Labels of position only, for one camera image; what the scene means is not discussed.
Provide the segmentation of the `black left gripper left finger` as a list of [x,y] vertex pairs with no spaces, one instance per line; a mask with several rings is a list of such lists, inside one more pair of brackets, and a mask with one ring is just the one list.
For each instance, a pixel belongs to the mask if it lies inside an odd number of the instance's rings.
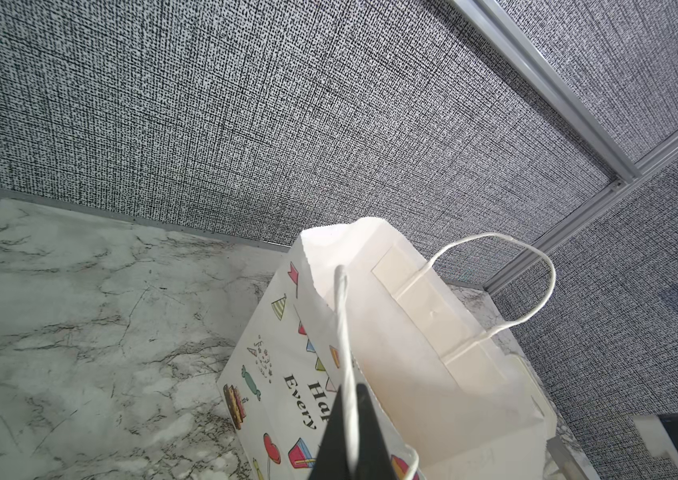
[[316,462],[309,480],[350,480],[345,438],[343,400],[335,397],[331,414],[318,449]]

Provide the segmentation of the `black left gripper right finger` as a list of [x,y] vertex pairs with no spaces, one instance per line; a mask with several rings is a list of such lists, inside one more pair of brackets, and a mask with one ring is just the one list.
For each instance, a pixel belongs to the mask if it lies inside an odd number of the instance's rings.
[[371,392],[365,384],[356,386],[358,400],[359,446],[354,478],[395,480],[391,456],[385,444]]

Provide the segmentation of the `white paper gift bag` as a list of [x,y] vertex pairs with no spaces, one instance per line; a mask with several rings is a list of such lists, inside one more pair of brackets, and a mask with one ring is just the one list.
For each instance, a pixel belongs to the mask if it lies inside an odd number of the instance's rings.
[[299,234],[218,379],[257,479],[308,479],[338,393],[351,479],[356,386],[396,479],[539,479],[553,419],[531,377],[386,220]]

